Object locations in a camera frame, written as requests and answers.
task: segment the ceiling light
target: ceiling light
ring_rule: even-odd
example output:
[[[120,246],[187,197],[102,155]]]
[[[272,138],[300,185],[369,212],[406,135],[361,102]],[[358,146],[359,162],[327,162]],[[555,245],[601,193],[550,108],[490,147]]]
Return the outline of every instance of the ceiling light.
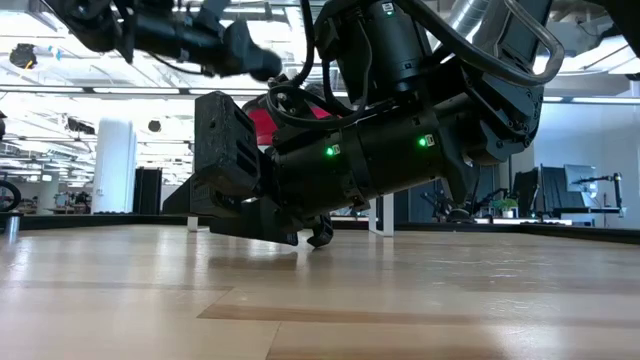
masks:
[[[572,104],[640,105],[640,98],[575,97]]]
[[[0,86],[4,92],[29,92],[29,93],[81,93],[84,89],[71,86]]]
[[[561,102],[562,100],[564,100],[564,98],[561,96],[545,96],[544,97],[544,102]]]
[[[179,95],[180,89],[175,88],[93,88],[99,94],[151,94],[151,95]]]
[[[40,170],[4,170],[4,172],[12,175],[40,175]]]
[[[231,96],[257,96],[266,94],[267,90],[268,89],[189,89],[189,92],[193,95],[206,95],[214,91],[222,91]]]

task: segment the black motor housing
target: black motor housing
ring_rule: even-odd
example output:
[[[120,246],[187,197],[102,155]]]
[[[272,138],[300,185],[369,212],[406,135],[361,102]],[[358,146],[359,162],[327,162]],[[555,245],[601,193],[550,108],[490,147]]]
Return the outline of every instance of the black motor housing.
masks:
[[[337,60],[349,100],[356,102],[363,94],[367,39],[373,56],[368,104],[415,90],[421,65],[431,55],[424,28],[392,1],[330,2],[338,4],[323,8],[316,43],[323,60]]]

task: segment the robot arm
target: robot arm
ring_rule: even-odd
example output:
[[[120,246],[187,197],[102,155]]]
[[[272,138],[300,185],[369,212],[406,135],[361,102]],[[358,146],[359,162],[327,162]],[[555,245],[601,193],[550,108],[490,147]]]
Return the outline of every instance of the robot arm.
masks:
[[[169,0],[45,0],[90,50],[118,50],[127,62],[139,49],[203,66],[203,73],[249,73],[266,81],[282,71],[280,58],[251,41],[244,21],[220,24],[230,0],[205,1],[197,16],[174,14]]]

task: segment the ceiling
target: ceiling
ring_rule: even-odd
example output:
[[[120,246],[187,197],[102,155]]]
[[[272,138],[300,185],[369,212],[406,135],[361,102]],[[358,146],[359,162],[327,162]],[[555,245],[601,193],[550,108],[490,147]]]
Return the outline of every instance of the ceiling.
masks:
[[[265,11],[255,1],[244,2],[232,1],[225,13],[225,24],[243,14]],[[302,68],[305,58],[298,1],[269,3],[276,15],[274,20],[249,21],[249,29],[254,42],[281,56],[285,73],[293,75]],[[317,15],[323,1],[311,3]],[[454,0],[426,3],[446,18]],[[600,43],[599,34],[611,27],[611,20],[601,8],[583,1],[556,1],[548,27],[572,57],[565,62],[560,76],[547,86],[547,95],[617,95],[629,89],[623,74],[640,72],[640,60],[624,39],[614,37]],[[9,54],[19,43],[36,46],[38,63],[34,69],[24,70],[10,63]],[[541,54],[536,67],[544,67],[545,61]],[[169,62],[199,70],[196,65]],[[334,90],[343,92],[337,68],[332,71]],[[321,81],[318,63],[308,81]],[[3,92],[2,85],[28,86],[31,90]],[[118,91],[121,87],[143,89],[122,94]],[[95,91],[86,93],[86,88]],[[221,89],[235,94],[234,99],[241,106],[264,91],[266,85],[243,75],[221,79],[180,73],[142,52],[136,52],[133,64],[127,64],[116,52],[99,54],[87,50],[38,0],[0,3],[0,110],[8,116],[7,137],[26,136],[29,140],[5,142],[0,167],[10,176],[31,178],[31,173],[23,176],[20,171],[33,172],[33,168],[44,166],[45,170],[67,169],[64,181],[90,182],[96,137],[82,134],[84,141],[74,141],[78,133],[69,130],[69,119],[97,130],[100,118],[108,114],[133,121],[142,144],[138,147],[138,165],[161,166],[167,183],[181,183],[192,167],[188,143],[193,140],[193,99],[197,91],[183,91],[180,95],[177,88]],[[145,89],[151,89],[152,94],[145,93]],[[176,93],[159,94],[162,91]],[[160,132],[148,130],[151,120],[161,122]]]

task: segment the wooden floor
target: wooden floor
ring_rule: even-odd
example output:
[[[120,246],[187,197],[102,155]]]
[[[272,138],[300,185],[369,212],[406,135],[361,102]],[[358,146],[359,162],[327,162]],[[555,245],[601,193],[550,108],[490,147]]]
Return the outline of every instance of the wooden floor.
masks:
[[[0,243],[0,359],[640,359],[640,247],[184,227]]]

